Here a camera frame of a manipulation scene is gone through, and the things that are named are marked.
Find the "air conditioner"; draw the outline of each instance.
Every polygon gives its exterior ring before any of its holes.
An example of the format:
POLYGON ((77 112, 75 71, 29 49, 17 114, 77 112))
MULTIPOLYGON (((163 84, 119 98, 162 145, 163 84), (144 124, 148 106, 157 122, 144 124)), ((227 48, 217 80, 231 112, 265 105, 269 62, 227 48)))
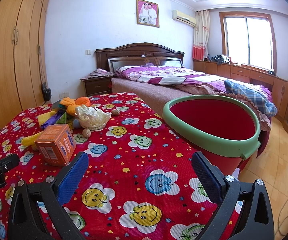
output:
POLYGON ((173 18, 173 20, 183 22, 189 26, 192 26, 192 27, 196 26, 196 19, 195 18, 193 18, 187 14, 184 14, 180 11, 173 10, 172 11, 172 18, 173 18))

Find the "curtain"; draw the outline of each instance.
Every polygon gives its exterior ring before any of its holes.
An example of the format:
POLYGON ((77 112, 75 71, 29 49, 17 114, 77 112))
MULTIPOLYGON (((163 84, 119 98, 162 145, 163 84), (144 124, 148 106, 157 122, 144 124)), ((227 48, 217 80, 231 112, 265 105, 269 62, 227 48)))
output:
POLYGON ((197 21, 194 27, 193 59, 207 58, 207 42, 210 35, 210 12, 208 10, 195 13, 197 21))

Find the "wardrobe door handle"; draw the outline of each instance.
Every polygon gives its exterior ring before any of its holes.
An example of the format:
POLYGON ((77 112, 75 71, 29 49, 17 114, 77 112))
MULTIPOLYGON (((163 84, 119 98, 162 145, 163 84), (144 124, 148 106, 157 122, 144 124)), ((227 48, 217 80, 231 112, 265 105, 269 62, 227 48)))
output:
POLYGON ((12 35, 12 37, 13 37, 12 44, 14 44, 14 41, 15 41, 15 30, 16 30, 16 28, 14 27, 13 28, 13 35, 12 35))
POLYGON ((17 39, 15 41, 15 45, 17 44, 17 40, 19 39, 19 29, 17 29, 17 39))

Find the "barcode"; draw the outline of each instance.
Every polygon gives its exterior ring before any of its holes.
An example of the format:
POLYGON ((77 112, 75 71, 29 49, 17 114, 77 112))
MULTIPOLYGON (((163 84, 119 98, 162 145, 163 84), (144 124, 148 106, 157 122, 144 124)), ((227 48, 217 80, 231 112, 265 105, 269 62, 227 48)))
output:
POLYGON ((45 149, 52 160, 57 160, 57 156, 55 155, 52 147, 45 147, 45 149))
POLYGON ((42 151, 42 153, 43 153, 43 155, 44 155, 45 158, 47 158, 47 159, 50 158, 50 157, 48 156, 48 154, 47 154, 47 152, 46 152, 46 150, 45 150, 44 147, 40 147, 40 150, 42 151))

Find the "metal bolt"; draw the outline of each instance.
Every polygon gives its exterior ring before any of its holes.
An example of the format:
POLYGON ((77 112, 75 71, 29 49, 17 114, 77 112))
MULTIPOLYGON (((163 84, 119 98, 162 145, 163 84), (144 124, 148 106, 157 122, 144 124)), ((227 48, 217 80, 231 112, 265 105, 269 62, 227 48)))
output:
POLYGON ((234 181, 234 177, 232 175, 227 175, 226 180, 232 182, 234 181))
POLYGON ((18 186, 23 186, 24 185, 24 180, 20 180, 18 183, 17 183, 18 186))
POLYGON ((257 179, 256 182, 257 182, 258 185, 263 185, 264 184, 264 182, 261 179, 257 179))
POLYGON ((50 182, 53 182, 54 181, 54 177, 52 176, 49 176, 46 178, 46 182, 50 183, 50 182))

